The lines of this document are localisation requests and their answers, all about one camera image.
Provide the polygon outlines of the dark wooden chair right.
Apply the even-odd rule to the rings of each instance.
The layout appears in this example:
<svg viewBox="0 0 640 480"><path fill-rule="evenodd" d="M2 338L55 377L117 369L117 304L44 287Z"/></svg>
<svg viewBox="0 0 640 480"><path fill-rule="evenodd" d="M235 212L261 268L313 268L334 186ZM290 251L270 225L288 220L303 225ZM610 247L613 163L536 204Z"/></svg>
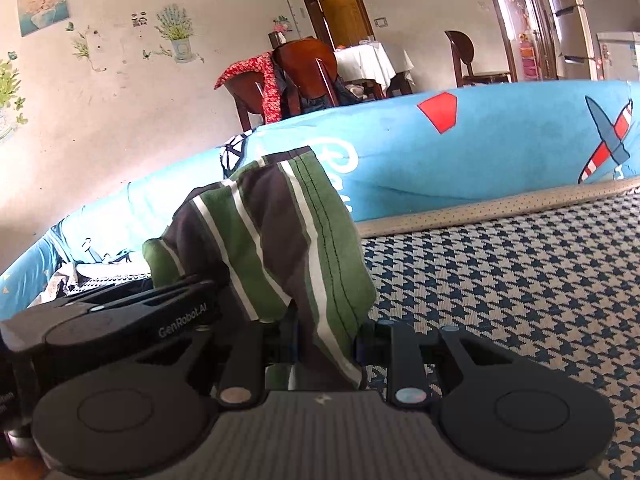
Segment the dark wooden chair right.
<svg viewBox="0 0 640 480"><path fill-rule="evenodd" d="M475 49L471 38L458 30L446 30L445 35L450 44L454 78L458 88L478 84L508 84L512 81L510 72L475 73L473 70Z"/></svg>

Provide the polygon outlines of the white clothed dining table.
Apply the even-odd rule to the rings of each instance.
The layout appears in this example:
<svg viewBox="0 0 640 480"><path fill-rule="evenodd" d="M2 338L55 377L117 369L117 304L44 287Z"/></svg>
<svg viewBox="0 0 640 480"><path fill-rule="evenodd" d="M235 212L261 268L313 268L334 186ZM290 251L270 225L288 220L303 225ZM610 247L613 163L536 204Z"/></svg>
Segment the white clothed dining table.
<svg viewBox="0 0 640 480"><path fill-rule="evenodd" d="M388 41L372 41L367 44L334 51L337 73L344 81L373 80L386 92L396 76L405 76L414 69L407 51Z"/></svg>

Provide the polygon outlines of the blue printed sofa back cover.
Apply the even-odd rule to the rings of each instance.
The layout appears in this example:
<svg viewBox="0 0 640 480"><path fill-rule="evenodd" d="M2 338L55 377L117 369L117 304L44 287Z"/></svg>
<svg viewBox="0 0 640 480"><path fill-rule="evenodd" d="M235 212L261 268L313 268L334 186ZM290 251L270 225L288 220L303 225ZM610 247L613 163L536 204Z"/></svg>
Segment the blue printed sofa back cover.
<svg viewBox="0 0 640 480"><path fill-rule="evenodd" d="M490 84L328 108L232 136L82 207L1 277L1 314L26 309L66 260L136 252L194 188L260 156L308 146L358 222L639 172L639 86Z"/></svg>

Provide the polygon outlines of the silver refrigerator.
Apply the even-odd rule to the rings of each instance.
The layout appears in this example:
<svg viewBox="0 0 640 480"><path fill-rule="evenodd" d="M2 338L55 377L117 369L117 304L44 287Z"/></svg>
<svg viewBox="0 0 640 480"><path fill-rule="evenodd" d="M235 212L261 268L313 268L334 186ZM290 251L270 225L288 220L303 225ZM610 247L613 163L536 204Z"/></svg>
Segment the silver refrigerator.
<svg viewBox="0 0 640 480"><path fill-rule="evenodd" d="M560 77L597 80L597 57L584 0L549 0L549 6Z"/></svg>

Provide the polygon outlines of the white chest freezer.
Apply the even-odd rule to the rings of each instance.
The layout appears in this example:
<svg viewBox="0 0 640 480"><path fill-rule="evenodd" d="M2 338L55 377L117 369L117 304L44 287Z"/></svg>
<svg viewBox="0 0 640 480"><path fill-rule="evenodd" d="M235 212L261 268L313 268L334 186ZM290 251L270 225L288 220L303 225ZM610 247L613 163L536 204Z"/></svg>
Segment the white chest freezer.
<svg viewBox="0 0 640 480"><path fill-rule="evenodd" d="M639 33L599 32L598 44L606 80L639 80Z"/></svg>

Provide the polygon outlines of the green brown striped shirt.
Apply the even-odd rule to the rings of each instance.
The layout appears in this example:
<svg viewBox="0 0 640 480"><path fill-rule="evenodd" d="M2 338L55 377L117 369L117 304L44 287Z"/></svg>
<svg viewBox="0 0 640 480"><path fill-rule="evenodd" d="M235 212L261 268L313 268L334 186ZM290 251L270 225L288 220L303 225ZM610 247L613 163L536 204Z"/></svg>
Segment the green brown striped shirt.
<svg viewBox="0 0 640 480"><path fill-rule="evenodd" d="M157 287L228 273L220 323L226 330L241 321L280 321L295 306L300 357L285 385L361 386L352 344L376 290L352 217L308 146L194 188L142 254Z"/></svg>

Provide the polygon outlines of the red patterned cloth on chair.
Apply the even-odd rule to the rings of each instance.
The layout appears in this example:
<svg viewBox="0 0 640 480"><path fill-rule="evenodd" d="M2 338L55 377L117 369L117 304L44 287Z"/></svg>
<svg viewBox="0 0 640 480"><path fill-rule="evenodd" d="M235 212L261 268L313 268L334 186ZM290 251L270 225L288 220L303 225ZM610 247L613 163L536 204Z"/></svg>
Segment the red patterned cloth on chair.
<svg viewBox="0 0 640 480"><path fill-rule="evenodd" d="M250 114L259 115L265 124L282 119L280 90L270 52L231 64L214 84L215 90L221 87L234 99L244 131L252 128Z"/></svg>

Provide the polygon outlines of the dark wooden dining chair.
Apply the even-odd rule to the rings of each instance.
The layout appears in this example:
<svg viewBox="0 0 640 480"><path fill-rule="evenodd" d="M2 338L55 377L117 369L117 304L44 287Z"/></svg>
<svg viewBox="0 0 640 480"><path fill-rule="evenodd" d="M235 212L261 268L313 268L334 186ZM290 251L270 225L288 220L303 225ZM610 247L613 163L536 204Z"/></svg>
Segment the dark wooden dining chair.
<svg viewBox="0 0 640 480"><path fill-rule="evenodd" d="M341 104L336 88L337 62L327 44L309 37L268 52L280 90L281 120L304 114L307 103L318 101L326 107Z"/></svg>

